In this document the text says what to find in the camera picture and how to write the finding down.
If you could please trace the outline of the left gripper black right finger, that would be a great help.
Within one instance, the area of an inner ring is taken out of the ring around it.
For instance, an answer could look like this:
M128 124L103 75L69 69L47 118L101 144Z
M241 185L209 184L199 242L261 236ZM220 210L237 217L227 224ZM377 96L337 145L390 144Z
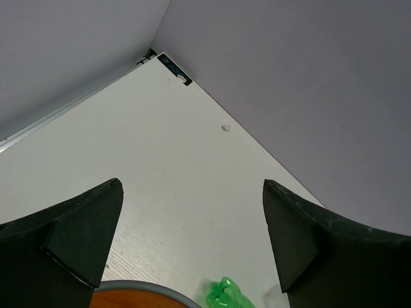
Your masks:
M410 237L320 207L274 180L263 209L291 307L409 307Z

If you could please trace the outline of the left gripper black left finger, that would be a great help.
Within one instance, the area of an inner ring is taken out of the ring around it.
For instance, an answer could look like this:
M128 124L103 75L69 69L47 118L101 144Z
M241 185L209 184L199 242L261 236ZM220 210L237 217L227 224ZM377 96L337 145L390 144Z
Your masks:
M88 307L123 205L119 179L1 224L1 307Z

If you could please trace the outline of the green plastic bottle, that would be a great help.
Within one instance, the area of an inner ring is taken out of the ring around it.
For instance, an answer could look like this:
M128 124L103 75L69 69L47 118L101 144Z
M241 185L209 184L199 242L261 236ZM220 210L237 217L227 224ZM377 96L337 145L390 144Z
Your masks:
M229 277L209 284L210 292L205 303L210 308L255 308L256 306L241 292L240 287Z

